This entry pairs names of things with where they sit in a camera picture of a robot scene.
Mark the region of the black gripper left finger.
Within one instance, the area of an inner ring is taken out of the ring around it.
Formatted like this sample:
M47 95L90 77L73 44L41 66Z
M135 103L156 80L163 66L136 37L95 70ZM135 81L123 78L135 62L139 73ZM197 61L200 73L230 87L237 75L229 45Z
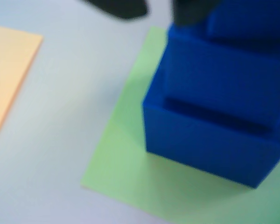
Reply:
M120 19L135 19L148 13L145 0L84 0L84 2Z

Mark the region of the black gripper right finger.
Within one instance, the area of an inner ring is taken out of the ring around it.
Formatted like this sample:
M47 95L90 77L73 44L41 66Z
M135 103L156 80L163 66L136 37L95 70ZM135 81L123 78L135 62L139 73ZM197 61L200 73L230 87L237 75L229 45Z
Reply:
M218 0L173 0L174 24L196 24L205 19L217 5Z

